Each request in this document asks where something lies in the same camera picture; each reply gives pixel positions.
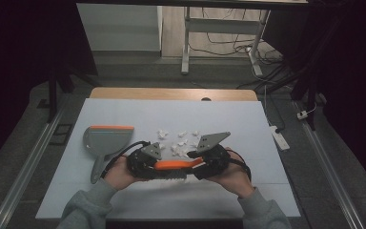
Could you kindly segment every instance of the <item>gray sleeve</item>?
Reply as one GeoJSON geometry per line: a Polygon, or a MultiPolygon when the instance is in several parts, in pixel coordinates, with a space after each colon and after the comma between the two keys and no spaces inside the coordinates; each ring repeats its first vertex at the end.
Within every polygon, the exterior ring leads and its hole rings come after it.
{"type": "Polygon", "coordinates": [[[89,192],[78,191],[65,206],[57,228],[105,228],[106,215],[112,210],[110,200],[117,192],[100,179],[89,192]]]}
{"type": "Polygon", "coordinates": [[[291,228],[290,222],[277,203],[264,199],[257,188],[249,198],[239,198],[238,201],[245,212],[243,228],[291,228]]]}

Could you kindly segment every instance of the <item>person's left hand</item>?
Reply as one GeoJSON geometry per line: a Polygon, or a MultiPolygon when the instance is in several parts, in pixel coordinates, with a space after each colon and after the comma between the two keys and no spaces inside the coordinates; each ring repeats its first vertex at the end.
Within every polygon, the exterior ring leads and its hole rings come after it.
{"type": "Polygon", "coordinates": [[[127,168],[127,158],[125,156],[121,156],[115,161],[104,179],[117,190],[123,190],[137,181],[147,181],[146,179],[132,176],[127,168]]]}

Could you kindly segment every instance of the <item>person's right hand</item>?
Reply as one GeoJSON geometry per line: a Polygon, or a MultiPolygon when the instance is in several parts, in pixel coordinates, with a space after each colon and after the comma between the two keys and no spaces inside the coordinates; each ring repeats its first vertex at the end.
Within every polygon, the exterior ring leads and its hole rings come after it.
{"type": "MultiPolygon", "coordinates": [[[[228,151],[231,158],[243,162],[239,155],[232,152],[231,148],[226,147],[225,149],[228,151]]],[[[209,177],[207,180],[220,184],[229,192],[237,194],[240,198],[248,198],[254,192],[254,187],[245,170],[233,163],[230,163],[222,174],[209,177]]]]}

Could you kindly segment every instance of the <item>plug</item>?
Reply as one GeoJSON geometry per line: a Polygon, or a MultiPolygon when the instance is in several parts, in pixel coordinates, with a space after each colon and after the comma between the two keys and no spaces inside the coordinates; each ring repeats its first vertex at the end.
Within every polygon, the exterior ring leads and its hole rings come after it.
{"type": "Polygon", "coordinates": [[[298,117],[299,120],[304,119],[305,117],[308,116],[306,111],[302,111],[300,113],[297,113],[296,116],[298,117]]]}

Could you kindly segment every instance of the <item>wall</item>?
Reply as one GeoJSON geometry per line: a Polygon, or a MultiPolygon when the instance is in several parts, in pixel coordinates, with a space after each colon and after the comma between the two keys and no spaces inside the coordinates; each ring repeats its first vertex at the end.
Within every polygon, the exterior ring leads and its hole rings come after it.
{"type": "Polygon", "coordinates": [[[162,8],[77,4],[92,51],[161,50],[162,8]]]}

